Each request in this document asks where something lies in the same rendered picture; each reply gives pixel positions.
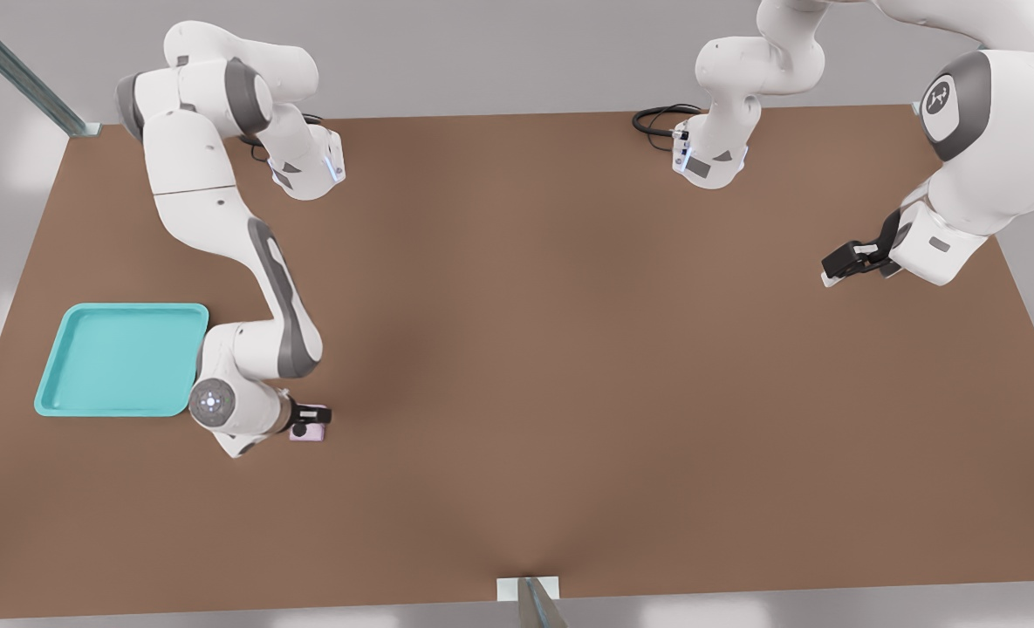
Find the pale blue-green tray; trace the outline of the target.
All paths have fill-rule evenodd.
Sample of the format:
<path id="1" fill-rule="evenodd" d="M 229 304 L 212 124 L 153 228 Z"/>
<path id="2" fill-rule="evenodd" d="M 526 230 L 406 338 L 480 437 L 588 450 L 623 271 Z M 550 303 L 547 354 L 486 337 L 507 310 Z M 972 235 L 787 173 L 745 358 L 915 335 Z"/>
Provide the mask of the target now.
<path id="1" fill-rule="evenodd" d="M 45 417 L 166 418 L 187 406 L 209 310 L 81 303 L 59 322 L 33 400 Z"/>

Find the silver frame post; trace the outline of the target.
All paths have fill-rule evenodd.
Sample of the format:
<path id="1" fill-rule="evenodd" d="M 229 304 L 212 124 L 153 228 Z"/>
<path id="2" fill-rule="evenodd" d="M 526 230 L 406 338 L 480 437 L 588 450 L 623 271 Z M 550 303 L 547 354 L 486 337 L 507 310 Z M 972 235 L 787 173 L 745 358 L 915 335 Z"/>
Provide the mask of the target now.
<path id="1" fill-rule="evenodd" d="M 16 52 L 0 39 L 0 74 L 34 104 L 59 130 L 70 138 L 97 138 L 102 130 L 98 122 L 86 122 L 66 104 L 38 74 L 32 72 Z"/>
<path id="2" fill-rule="evenodd" d="M 496 600 L 517 603 L 519 628 L 570 628 L 557 605 L 560 599 L 558 576 L 496 580 Z"/>

